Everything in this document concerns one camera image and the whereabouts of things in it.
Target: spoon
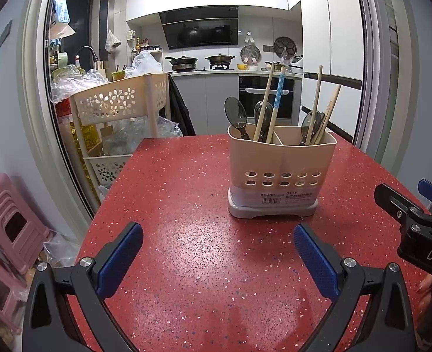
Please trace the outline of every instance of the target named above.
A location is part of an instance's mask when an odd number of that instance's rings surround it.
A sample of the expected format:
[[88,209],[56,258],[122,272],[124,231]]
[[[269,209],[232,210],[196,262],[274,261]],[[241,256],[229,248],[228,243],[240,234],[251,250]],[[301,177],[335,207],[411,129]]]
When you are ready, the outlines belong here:
[[247,113],[242,103],[237,98],[228,97],[226,103],[224,103],[224,108],[229,123],[232,127],[239,130],[242,139],[251,140],[245,130],[247,126]]
[[[323,118],[325,118],[325,114],[322,112],[318,112],[315,114],[314,126],[312,127],[312,137],[317,133],[322,124]],[[301,134],[302,134],[302,142],[299,145],[306,145],[307,135],[309,134],[309,126],[310,121],[312,119],[312,111],[310,111],[307,116],[304,118],[302,122]]]
[[[263,104],[263,101],[259,101],[255,105],[255,110],[253,110],[253,116],[255,118],[255,123],[258,123],[262,104]],[[265,117],[263,118],[263,123],[261,125],[260,137],[257,139],[257,141],[262,142],[262,143],[266,143],[267,136],[268,136],[268,130],[270,128],[270,121],[271,121],[271,115],[272,114],[273,114],[273,106],[271,105],[271,103],[267,102],[267,108],[265,110]]]

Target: red table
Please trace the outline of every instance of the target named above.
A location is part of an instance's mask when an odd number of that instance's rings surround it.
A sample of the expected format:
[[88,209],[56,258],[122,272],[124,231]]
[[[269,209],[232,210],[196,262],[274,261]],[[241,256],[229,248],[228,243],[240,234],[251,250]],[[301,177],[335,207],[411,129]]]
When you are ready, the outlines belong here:
[[[106,301],[145,351],[297,351],[330,302],[320,296],[292,244],[299,219],[233,218],[227,209],[228,138],[146,139],[126,164],[90,226],[79,257],[94,256],[129,221],[145,240]],[[399,225],[374,203],[381,182],[413,196],[385,169],[338,138],[316,214],[303,221],[342,256],[401,266],[414,309],[424,273],[396,254]],[[338,350],[365,309],[361,300]],[[89,346],[99,351],[77,302]]]

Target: chopstick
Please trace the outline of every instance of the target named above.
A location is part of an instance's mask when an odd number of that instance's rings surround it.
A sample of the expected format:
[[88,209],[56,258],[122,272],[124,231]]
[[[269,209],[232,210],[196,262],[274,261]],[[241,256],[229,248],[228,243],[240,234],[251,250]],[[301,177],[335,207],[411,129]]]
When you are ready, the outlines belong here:
[[275,69],[275,63],[271,64],[270,74],[268,76],[267,89],[265,90],[265,96],[263,97],[263,104],[260,109],[260,117],[258,118],[257,128],[255,129],[255,135],[253,136],[253,140],[257,142],[260,138],[261,126],[263,125],[263,119],[265,117],[265,110],[267,109],[268,96],[271,87],[271,80],[273,79],[273,71]]
[[323,134],[325,132],[325,129],[327,128],[328,122],[330,121],[330,117],[332,116],[333,109],[335,108],[336,100],[340,93],[340,89],[341,89],[341,84],[338,84],[336,86],[335,91],[333,92],[330,103],[328,103],[327,111],[325,112],[325,118],[323,119],[323,122],[320,125],[318,132],[315,134],[312,145],[318,145],[322,141]]
[[276,91],[275,105],[273,107],[273,115],[271,115],[270,129],[268,130],[267,143],[271,144],[271,138],[275,130],[276,118],[278,117],[279,103],[281,101],[282,88],[284,86],[284,77],[286,76],[286,67],[281,68],[281,75],[279,76],[278,90]]
[[323,66],[320,65],[319,75],[317,77],[317,89],[315,90],[314,108],[312,109],[312,116],[310,118],[309,132],[307,133],[306,145],[310,145],[310,141],[312,139],[312,131],[314,129],[314,123],[315,123],[315,114],[317,112],[317,106],[319,105],[320,85],[322,83],[322,71],[323,71]]

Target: utensil holder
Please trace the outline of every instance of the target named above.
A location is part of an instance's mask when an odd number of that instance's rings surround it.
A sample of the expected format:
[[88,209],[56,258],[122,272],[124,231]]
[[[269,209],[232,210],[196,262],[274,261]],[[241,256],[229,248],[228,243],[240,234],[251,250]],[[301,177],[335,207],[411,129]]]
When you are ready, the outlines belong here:
[[[253,138],[256,126],[247,124]],[[231,159],[229,212],[238,218],[273,214],[313,215],[330,166],[336,139],[323,135],[318,145],[299,146],[301,127],[276,126],[273,143],[241,139],[228,129]]]

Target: utensil holder base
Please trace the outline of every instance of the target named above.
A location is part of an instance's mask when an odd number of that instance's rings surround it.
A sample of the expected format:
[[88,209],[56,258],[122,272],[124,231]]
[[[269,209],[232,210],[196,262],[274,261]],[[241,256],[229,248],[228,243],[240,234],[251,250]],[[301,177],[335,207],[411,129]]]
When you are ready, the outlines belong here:
[[259,216],[272,216],[280,214],[296,215],[298,217],[309,217],[315,214],[319,205],[318,199],[308,207],[241,207],[232,200],[231,189],[227,193],[229,213],[236,218],[251,220]]

